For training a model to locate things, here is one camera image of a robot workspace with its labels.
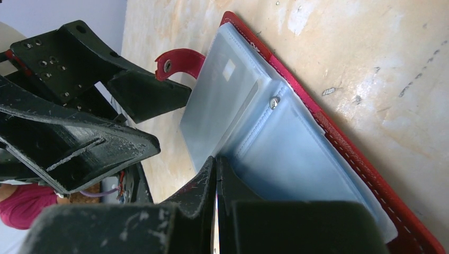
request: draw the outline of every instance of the white wall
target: white wall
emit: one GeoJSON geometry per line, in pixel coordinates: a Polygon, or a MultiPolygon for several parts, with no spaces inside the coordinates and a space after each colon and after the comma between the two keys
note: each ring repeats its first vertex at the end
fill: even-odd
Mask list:
{"type": "MultiPolygon", "coordinates": [[[[65,23],[83,20],[106,44],[120,53],[126,3],[126,0],[3,0],[0,22],[26,37],[32,37],[58,29],[65,23]]],[[[25,235],[26,231],[8,228],[0,222],[0,254],[17,253],[25,235]]]]}

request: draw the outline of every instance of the open wallet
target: open wallet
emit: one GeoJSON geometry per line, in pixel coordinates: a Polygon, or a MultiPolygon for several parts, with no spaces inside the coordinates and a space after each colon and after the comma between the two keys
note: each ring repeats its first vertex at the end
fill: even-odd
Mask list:
{"type": "Polygon", "coordinates": [[[175,49],[156,78],[197,79],[180,128],[198,172],[225,156],[256,194],[275,201],[350,201],[373,216],[391,253],[445,253],[378,171],[280,60],[225,12],[204,55],[175,49]]]}

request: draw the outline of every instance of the red wallet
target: red wallet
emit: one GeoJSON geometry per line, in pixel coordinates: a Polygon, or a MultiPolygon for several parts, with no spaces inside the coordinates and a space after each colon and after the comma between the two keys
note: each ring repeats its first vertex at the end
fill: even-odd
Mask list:
{"type": "MultiPolygon", "coordinates": [[[[404,204],[378,171],[356,146],[343,134],[324,110],[310,97],[285,65],[233,12],[225,12],[221,24],[231,23],[248,43],[285,78],[304,102],[317,123],[324,129],[325,137],[367,184],[385,212],[395,224],[398,236],[387,244],[391,253],[445,253],[443,246],[404,204]]],[[[198,77],[205,56],[190,49],[175,49],[156,59],[156,78],[164,80],[177,72],[198,77]]]]}

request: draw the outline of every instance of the table surface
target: table surface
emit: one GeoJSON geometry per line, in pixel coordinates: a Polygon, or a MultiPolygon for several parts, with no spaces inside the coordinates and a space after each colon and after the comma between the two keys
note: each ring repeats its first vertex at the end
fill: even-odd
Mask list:
{"type": "MultiPolygon", "coordinates": [[[[165,51],[206,54],[224,11],[266,42],[449,249],[449,2],[128,0],[122,55],[154,72],[165,51]]],[[[156,202],[194,175],[183,111],[138,125],[161,144],[143,162],[156,202]]]]}

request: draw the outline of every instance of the person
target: person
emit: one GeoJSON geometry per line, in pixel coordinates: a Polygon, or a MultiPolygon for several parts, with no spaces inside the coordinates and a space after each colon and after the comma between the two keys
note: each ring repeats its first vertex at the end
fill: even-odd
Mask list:
{"type": "Polygon", "coordinates": [[[9,227],[29,229],[45,207],[56,204],[70,204],[70,200],[59,197],[51,187],[0,185],[0,219],[9,227]]]}

